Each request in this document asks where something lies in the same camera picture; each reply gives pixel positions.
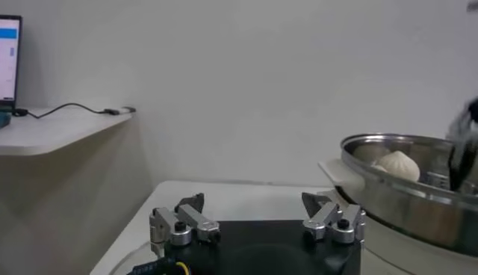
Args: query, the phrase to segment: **steamed bun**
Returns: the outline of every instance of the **steamed bun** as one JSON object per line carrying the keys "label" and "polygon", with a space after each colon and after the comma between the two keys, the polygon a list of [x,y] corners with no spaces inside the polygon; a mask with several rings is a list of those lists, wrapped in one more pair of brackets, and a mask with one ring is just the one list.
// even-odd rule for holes
{"label": "steamed bun", "polygon": [[375,165],[372,165],[372,167],[375,168],[375,169],[377,169],[377,170],[380,170],[380,171],[383,171],[383,172],[387,172],[387,170],[386,170],[383,166],[381,166],[381,165],[375,164]]}
{"label": "steamed bun", "polygon": [[420,178],[420,168],[417,163],[401,151],[383,156],[377,164],[390,174],[403,179],[416,182]]}

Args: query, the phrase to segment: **metal pot rim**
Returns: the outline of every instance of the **metal pot rim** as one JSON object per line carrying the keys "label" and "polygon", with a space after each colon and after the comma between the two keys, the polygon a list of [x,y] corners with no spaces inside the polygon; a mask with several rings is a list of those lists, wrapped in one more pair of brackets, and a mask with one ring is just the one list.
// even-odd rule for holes
{"label": "metal pot rim", "polygon": [[370,165],[365,162],[355,158],[348,151],[345,150],[345,147],[352,143],[353,141],[363,140],[363,139],[392,139],[392,140],[419,140],[420,142],[426,143],[442,143],[444,146],[451,146],[451,142],[448,140],[442,140],[434,137],[423,137],[417,135],[399,135],[399,134],[390,134],[390,133],[371,133],[371,134],[360,134],[360,135],[351,135],[344,138],[341,141],[342,149],[342,160],[356,172],[360,173],[360,170],[364,170],[367,173],[371,173],[375,176],[378,176],[381,182],[390,183],[390,187],[397,189],[398,191],[406,192],[416,197],[422,197],[426,200],[436,201],[437,203],[444,203],[449,205],[456,205],[459,207],[471,208],[474,211],[478,211],[478,197],[472,196],[469,194],[459,194],[449,190],[437,188],[431,185],[426,185],[421,182],[413,182],[408,179],[401,179],[399,177],[393,176],[390,173],[383,172],[381,170],[373,169]]}

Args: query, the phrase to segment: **silver metal bracket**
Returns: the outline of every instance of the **silver metal bracket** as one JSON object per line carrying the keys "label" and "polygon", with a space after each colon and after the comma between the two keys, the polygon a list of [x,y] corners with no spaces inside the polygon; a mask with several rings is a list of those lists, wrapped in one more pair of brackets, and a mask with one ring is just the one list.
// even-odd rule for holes
{"label": "silver metal bracket", "polygon": [[338,220],[340,215],[338,204],[328,202],[312,218],[304,220],[302,226],[313,241],[319,241],[324,238],[327,226]]}
{"label": "silver metal bracket", "polygon": [[216,244],[220,241],[219,223],[209,220],[188,204],[179,206],[178,218],[184,221],[197,232],[200,241]]}
{"label": "silver metal bracket", "polygon": [[365,229],[365,211],[351,204],[344,210],[342,218],[332,224],[332,238],[340,244],[351,244],[356,239],[363,241]]}
{"label": "silver metal bracket", "polygon": [[149,216],[149,233],[152,250],[168,241],[173,246],[188,245],[192,239],[190,226],[181,222],[167,208],[154,208]]}

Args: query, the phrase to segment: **white shelf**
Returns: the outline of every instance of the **white shelf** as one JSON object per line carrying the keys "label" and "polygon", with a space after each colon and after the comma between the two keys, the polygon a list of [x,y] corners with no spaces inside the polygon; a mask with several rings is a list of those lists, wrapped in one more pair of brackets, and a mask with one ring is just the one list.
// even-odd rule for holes
{"label": "white shelf", "polygon": [[[29,108],[34,114],[48,109]],[[65,147],[131,119],[131,114],[93,114],[81,108],[65,108],[40,120],[12,117],[0,129],[0,155],[41,155]]]}

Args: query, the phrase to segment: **white table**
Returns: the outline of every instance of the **white table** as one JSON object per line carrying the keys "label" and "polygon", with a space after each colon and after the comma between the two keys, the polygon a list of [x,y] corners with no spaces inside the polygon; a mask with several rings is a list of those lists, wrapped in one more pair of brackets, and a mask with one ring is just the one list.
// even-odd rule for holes
{"label": "white table", "polygon": [[[161,183],[141,206],[133,219],[91,271],[90,275],[108,275],[131,251],[149,240],[149,213],[154,207],[172,209],[181,198],[205,194],[203,214],[214,220],[302,220],[307,213],[300,194],[328,191],[330,188],[274,185],[237,185],[226,183]],[[364,253],[365,275],[389,273],[377,257]]]}
{"label": "white table", "polygon": [[[29,110],[43,114],[51,108]],[[0,155],[45,154],[129,119],[131,114],[93,114],[81,108],[61,109],[40,120],[12,117],[10,125],[0,129]]]}

